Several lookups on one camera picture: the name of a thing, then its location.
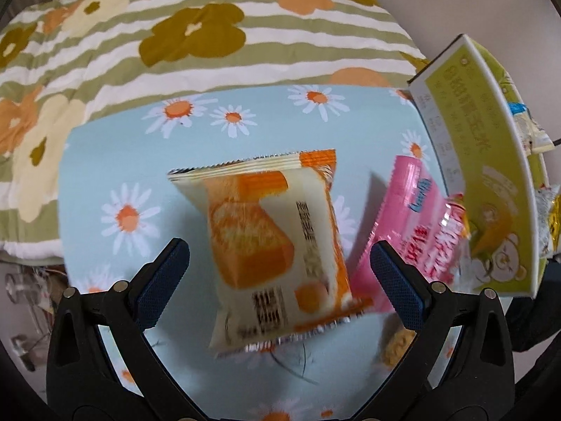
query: barcode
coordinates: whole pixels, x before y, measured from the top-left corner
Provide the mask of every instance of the barcode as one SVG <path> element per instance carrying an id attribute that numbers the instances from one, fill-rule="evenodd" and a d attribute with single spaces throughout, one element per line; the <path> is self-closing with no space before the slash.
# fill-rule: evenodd
<path id="1" fill-rule="evenodd" d="M 256 291 L 252 295 L 253 306 L 261 333 L 265 334 L 281 327 L 281 314 L 277 294 L 273 288 Z"/>
<path id="2" fill-rule="evenodd" d="M 323 277 L 322 259 L 319 256 L 318 242 L 313 232 L 310 209 L 304 201 L 296 202 L 304 239 L 306 239 L 306 252 L 304 253 L 304 266 L 309 277 L 321 280 Z"/>

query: pink snack package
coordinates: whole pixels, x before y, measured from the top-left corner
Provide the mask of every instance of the pink snack package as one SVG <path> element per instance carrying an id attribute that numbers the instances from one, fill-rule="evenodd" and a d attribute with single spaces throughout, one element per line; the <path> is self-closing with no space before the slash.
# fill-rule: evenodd
<path id="1" fill-rule="evenodd" d="M 398 155 L 370 239 L 350 279 L 353 296 L 371 298 L 375 312 L 393 310 L 370 267 L 370 248 L 381 240 L 429 282 L 450 284 L 456 248 L 467 234 L 465 220 L 464 207 L 442 196 L 421 160 Z"/>

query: blue gripper pad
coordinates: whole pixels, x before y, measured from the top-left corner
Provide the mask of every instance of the blue gripper pad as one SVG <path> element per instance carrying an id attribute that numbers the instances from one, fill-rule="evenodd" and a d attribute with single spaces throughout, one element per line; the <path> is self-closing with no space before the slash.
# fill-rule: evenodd
<path id="1" fill-rule="evenodd" d="M 405 264 L 386 241 L 372 245 L 370 266 L 403 325 L 410 330 L 421 330 L 430 304 L 425 278 L 415 267 Z"/>
<path id="2" fill-rule="evenodd" d="M 141 330 L 156 326 L 165 306 L 189 266 L 189 245 L 182 239 L 172 239 L 153 263 L 147 264 L 133 279 L 141 291 L 133 294 L 135 322 Z"/>

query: cartoon bear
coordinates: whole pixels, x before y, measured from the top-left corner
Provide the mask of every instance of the cartoon bear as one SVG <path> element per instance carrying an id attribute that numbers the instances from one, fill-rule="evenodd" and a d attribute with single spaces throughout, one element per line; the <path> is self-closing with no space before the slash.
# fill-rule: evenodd
<path id="1" fill-rule="evenodd" d="M 478 280 L 482 283 L 489 283 L 491 280 L 497 282 L 524 280 L 526 268 L 520 266 L 517 246 L 518 236 L 511 233 L 493 252 L 491 258 L 474 259 L 471 262 L 471 269 Z"/>

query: cake image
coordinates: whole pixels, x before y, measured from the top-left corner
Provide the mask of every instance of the cake image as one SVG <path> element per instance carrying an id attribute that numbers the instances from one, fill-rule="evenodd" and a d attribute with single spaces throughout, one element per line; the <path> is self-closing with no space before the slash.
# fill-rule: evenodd
<path id="1" fill-rule="evenodd" d="M 208 222 L 214 261 L 230 287 L 252 288 L 292 267 L 293 243 L 258 202 L 221 202 Z"/>

